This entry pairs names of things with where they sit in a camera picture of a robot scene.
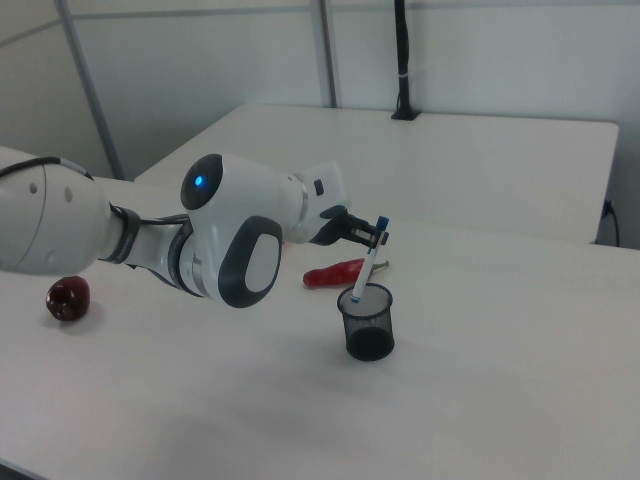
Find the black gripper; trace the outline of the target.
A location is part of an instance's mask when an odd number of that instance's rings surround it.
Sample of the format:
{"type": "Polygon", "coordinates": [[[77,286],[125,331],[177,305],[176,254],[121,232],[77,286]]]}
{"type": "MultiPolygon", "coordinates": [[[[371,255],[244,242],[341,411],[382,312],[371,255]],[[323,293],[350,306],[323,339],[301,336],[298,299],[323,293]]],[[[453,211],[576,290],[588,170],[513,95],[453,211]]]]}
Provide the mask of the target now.
{"type": "Polygon", "coordinates": [[[370,224],[348,212],[342,205],[336,205],[323,211],[320,218],[327,220],[327,223],[312,237],[309,242],[315,245],[332,245],[338,240],[344,239],[366,247],[377,247],[385,245],[389,233],[380,231],[376,224],[370,224]]]}

